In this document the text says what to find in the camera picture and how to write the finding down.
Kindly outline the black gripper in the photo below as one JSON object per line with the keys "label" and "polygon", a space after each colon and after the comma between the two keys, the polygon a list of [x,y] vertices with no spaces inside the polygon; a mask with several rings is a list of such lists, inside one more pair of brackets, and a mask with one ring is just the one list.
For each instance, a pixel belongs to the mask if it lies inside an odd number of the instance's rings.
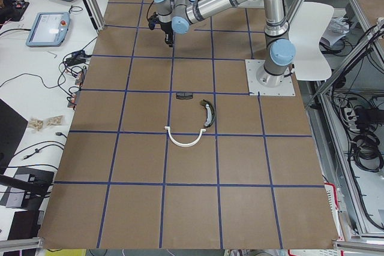
{"label": "black gripper", "polygon": [[173,38],[173,29],[171,22],[160,22],[161,30],[165,33],[164,42],[169,46],[173,47],[174,38]]}

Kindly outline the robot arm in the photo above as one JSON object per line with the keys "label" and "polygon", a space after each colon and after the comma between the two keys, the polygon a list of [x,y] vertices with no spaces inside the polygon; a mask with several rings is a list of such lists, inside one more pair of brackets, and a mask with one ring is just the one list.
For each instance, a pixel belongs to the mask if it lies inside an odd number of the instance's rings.
{"label": "robot arm", "polygon": [[[230,8],[237,8],[250,0],[154,0],[156,12],[148,17],[149,29],[159,25],[165,43],[173,46],[174,34],[186,34],[192,24],[202,22]],[[265,9],[265,40],[267,57],[257,70],[257,81],[274,88],[281,84],[292,64],[296,49],[289,40],[289,22],[284,0],[263,0]]]}

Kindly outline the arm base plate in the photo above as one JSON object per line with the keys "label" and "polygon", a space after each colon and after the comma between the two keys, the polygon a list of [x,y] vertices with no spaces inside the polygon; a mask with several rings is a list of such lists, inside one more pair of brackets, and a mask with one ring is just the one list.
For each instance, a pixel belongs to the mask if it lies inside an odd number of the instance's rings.
{"label": "arm base plate", "polygon": [[269,75],[264,69],[264,60],[246,59],[248,94],[250,96],[294,97],[295,89],[289,69],[280,76]]}

